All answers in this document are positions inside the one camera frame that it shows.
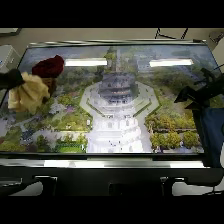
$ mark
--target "chair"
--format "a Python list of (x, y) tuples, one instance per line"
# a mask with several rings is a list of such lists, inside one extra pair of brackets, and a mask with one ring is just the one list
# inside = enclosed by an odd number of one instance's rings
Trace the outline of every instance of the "chair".
[[(188, 31), (188, 28), (185, 29), (185, 31), (184, 31), (184, 33), (183, 33), (183, 35), (181, 36), (180, 39), (184, 39), (184, 38), (185, 38), (185, 36), (186, 36), (186, 34), (187, 34), (187, 31)], [(169, 39), (178, 39), (178, 38), (175, 38), (175, 37), (170, 37), (170, 36), (161, 34), (161, 33), (160, 33), (160, 28), (157, 29), (155, 39), (157, 38), (157, 36), (166, 37), (166, 38), (169, 38)]]

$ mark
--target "red cloth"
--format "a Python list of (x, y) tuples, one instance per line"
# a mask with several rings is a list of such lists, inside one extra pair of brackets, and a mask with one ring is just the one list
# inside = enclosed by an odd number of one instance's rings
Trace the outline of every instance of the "red cloth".
[(64, 60), (56, 55), (54, 58), (48, 58), (40, 61), (32, 68), (32, 74), (41, 78), (57, 78), (63, 71)]

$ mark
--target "table top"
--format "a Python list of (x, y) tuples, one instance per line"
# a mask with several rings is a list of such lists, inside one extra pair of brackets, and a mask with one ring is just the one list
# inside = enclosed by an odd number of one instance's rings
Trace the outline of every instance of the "table top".
[[(1, 107), (0, 151), (189, 156), (204, 152), (192, 112), (184, 109), (186, 102), (174, 104), (174, 100), (183, 87), (200, 87), (194, 82), (202, 79), (202, 67), (217, 67), (206, 44), (66, 45), (26, 50), (18, 67), (21, 72), (31, 74), (35, 64), (55, 55), (65, 60), (64, 70), (56, 91), (34, 116), (9, 111), (6, 96)], [(192, 64), (152, 67), (161, 59), (187, 59)], [(223, 107), (224, 103), (218, 96), (211, 105)]]

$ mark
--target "screen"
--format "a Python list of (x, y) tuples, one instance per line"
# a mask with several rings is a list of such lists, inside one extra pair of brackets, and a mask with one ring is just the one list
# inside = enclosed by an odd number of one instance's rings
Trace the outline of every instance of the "screen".
[[(52, 97), (35, 115), (8, 110), (6, 96), (0, 116), (1, 151), (204, 152), (192, 112), (185, 109), (190, 102), (174, 100), (185, 86), (202, 87), (194, 85), (204, 78), (201, 68), (217, 67), (207, 46), (31, 48), (19, 70), (31, 74), (39, 61), (55, 55), (65, 60), (64, 70)], [(211, 106), (223, 107), (222, 97), (211, 99)]]

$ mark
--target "beige cloth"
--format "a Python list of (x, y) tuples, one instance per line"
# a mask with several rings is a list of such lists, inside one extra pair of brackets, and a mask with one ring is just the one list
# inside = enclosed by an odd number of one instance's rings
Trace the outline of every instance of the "beige cloth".
[(38, 107), (41, 106), (43, 98), (50, 98), (48, 87), (36, 75), (22, 73), (25, 83), (9, 91), (8, 108), (16, 112), (29, 111), (35, 114)]

